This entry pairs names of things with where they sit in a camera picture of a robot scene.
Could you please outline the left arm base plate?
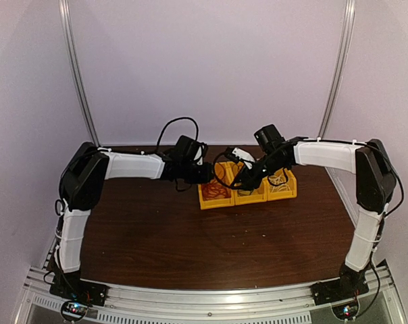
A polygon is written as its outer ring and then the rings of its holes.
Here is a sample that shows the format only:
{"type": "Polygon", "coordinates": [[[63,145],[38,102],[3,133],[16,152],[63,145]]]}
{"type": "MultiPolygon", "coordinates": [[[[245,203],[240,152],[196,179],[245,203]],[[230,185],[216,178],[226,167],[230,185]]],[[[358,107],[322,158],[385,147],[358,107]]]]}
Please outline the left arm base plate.
{"type": "Polygon", "coordinates": [[[108,287],[99,283],[80,281],[71,288],[66,283],[55,283],[49,288],[49,293],[68,300],[73,300],[89,306],[104,306],[108,287]]]}

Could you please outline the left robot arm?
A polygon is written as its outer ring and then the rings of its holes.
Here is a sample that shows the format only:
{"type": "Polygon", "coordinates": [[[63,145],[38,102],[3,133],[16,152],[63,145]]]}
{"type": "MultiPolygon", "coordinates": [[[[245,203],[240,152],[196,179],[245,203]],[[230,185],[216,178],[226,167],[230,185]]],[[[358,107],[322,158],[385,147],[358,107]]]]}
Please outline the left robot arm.
{"type": "Polygon", "coordinates": [[[55,203],[59,217],[55,229],[55,285],[71,300],[85,293],[80,280],[81,246],[87,220],[99,203],[107,180],[140,178],[207,184],[213,179],[213,167],[204,160],[206,154],[207,145],[188,136],[181,136],[174,147],[164,152],[133,153],[82,143],[59,180],[55,203]]]}

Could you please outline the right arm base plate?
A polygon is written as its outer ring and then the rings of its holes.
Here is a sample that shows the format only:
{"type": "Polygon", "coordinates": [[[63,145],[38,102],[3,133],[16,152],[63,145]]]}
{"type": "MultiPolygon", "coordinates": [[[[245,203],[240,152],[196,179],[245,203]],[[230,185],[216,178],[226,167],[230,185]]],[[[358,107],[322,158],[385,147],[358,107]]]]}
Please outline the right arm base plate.
{"type": "Polygon", "coordinates": [[[316,306],[354,299],[359,295],[369,292],[366,283],[361,283],[354,288],[345,289],[342,287],[340,279],[319,281],[313,284],[310,289],[316,306]]]}

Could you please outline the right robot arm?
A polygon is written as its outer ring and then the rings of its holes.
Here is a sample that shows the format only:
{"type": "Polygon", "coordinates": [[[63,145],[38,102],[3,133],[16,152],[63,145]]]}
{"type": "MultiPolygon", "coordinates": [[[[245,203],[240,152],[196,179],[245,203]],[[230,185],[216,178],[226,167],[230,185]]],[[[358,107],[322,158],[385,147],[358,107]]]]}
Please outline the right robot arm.
{"type": "Polygon", "coordinates": [[[225,156],[243,164],[231,183],[234,190],[253,190],[262,179],[295,165],[318,166],[349,172],[356,177],[359,210],[350,249],[334,283],[338,297],[348,298],[363,281],[390,214],[388,206],[400,183],[386,149],[378,139],[368,142],[322,140],[297,136],[285,139],[275,125],[256,131],[254,137],[264,155],[255,159],[241,148],[228,148],[225,156]]]}

